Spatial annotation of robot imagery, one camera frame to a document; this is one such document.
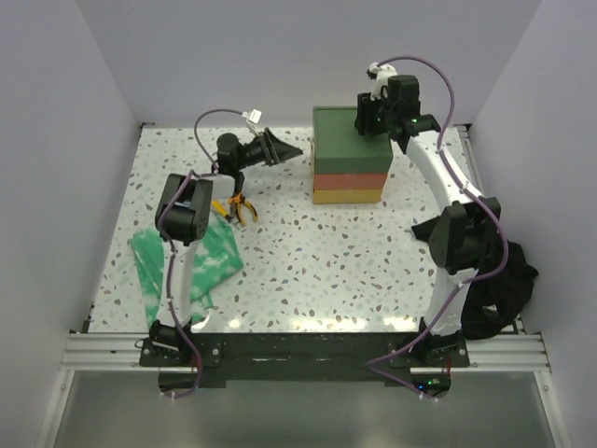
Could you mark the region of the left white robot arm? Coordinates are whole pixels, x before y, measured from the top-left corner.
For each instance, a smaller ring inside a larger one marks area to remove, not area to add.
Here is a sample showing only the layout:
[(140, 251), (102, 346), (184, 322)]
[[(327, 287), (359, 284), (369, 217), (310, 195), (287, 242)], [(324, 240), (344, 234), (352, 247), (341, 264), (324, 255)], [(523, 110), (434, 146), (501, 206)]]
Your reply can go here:
[(248, 143), (241, 142), (234, 133), (223, 133), (216, 140), (209, 173), (192, 171), (167, 177), (155, 215), (163, 243), (164, 272), (159, 310), (149, 337), (153, 344), (160, 345), (161, 356), (171, 365), (183, 366), (193, 355), (192, 272), (197, 249), (208, 231), (210, 214), (221, 204), (215, 198), (215, 187), (223, 190), (227, 200), (221, 213), (226, 221), (244, 225), (244, 209), (253, 220), (258, 220), (256, 208), (243, 194), (243, 170), (259, 164), (272, 167), (302, 154), (301, 149), (280, 140), (269, 128), (256, 132)]

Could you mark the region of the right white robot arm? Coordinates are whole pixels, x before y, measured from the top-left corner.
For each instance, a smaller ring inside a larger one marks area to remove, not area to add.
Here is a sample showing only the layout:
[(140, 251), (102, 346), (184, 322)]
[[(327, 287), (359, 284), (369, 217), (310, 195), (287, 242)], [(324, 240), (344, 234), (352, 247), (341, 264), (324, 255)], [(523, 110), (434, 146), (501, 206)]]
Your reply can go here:
[(500, 203), (482, 198), (440, 143), (444, 132), (432, 115), (422, 113), (416, 77), (400, 75), (389, 64), (368, 69), (368, 77), (371, 91), (357, 96), (357, 132), (386, 134), (396, 142), (423, 175), (440, 211), (411, 229), (427, 242), (437, 276), (418, 335), (395, 354), (428, 367), (464, 361), (462, 312), (473, 278), (493, 252)]

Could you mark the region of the yellow drawer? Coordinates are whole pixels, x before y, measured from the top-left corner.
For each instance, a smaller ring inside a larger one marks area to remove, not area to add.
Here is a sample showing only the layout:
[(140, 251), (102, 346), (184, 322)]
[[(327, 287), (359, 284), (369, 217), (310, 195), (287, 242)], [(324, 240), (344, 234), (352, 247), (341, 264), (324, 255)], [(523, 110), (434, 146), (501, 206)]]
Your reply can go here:
[(315, 204), (336, 203), (378, 203), (383, 189), (314, 189), (312, 202)]

